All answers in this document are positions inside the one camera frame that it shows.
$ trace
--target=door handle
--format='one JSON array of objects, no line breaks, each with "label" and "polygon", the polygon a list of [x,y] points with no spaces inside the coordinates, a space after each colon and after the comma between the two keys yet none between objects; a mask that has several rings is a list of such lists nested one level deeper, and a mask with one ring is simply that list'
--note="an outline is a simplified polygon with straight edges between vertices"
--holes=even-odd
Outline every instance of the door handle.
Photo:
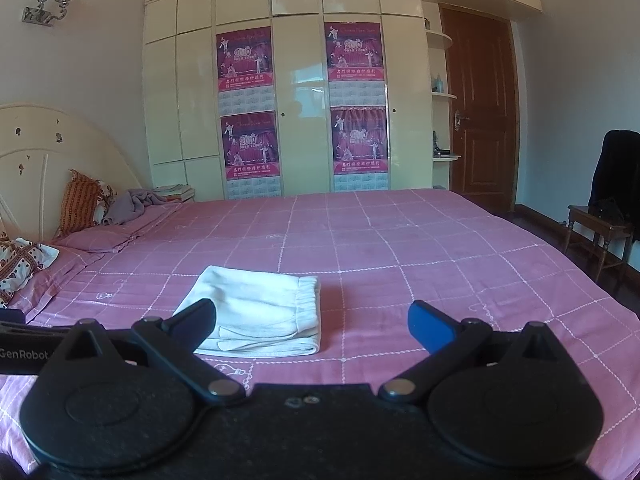
[{"label": "door handle", "polygon": [[454,122],[454,128],[455,128],[455,130],[456,130],[457,132],[459,132],[459,131],[460,131],[460,122],[461,122],[461,121],[463,121],[463,120],[464,120],[464,121],[468,121],[468,120],[469,120],[469,118],[468,118],[468,117],[465,117],[465,116],[460,112],[460,110],[456,110],[456,115],[455,115],[455,120],[454,120],[454,121],[455,121],[455,122]]}]

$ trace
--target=cream headboard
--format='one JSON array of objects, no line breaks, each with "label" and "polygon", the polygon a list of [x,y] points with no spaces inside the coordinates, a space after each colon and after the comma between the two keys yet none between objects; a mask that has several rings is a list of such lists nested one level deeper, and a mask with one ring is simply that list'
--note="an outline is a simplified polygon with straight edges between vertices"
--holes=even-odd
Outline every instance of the cream headboard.
[{"label": "cream headboard", "polygon": [[10,236],[53,237],[70,169],[118,192],[140,187],[111,139],[87,122],[36,105],[0,107],[0,219]]}]

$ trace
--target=patterned pillowcase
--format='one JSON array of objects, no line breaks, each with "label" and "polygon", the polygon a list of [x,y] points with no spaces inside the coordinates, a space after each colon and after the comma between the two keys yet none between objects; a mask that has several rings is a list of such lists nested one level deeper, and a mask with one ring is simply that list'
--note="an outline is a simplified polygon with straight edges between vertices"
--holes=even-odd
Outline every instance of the patterned pillowcase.
[{"label": "patterned pillowcase", "polygon": [[98,202],[95,205],[94,225],[101,225],[107,211],[115,202],[117,194],[106,182],[101,180],[96,180],[96,182],[100,186],[100,193],[98,194]]},{"label": "patterned pillowcase", "polygon": [[100,225],[115,200],[115,193],[108,184],[76,170],[71,173],[62,199],[59,236]]},{"label": "patterned pillowcase", "polygon": [[0,308],[6,308],[14,294],[31,277],[49,267],[60,252],[53,247],[34,244],[0,233]]}]

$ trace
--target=stack of books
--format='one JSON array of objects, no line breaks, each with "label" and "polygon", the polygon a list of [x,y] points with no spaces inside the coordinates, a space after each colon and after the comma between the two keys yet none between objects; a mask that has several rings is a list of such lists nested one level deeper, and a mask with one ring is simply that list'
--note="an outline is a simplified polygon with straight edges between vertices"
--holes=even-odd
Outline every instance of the stack of books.
[{"label": "stack of books", "polygon": [[193,198],[196,190],[187,184],[177,184],[176,186],[156,187],[154,193],[158,196],[164,196],[167,202],[186,202]]}]

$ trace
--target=folded white towel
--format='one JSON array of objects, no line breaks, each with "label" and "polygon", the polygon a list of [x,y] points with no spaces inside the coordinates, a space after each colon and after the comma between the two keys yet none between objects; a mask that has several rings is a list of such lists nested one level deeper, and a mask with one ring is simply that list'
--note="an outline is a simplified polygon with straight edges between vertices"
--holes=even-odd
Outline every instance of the folded white towel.
[{"label": "folded white towel", "polygon": [[175,313],[208,298],[216,328],[196,352],[224,357],[290,357],[320,349],[315,276],[207,267]]}]

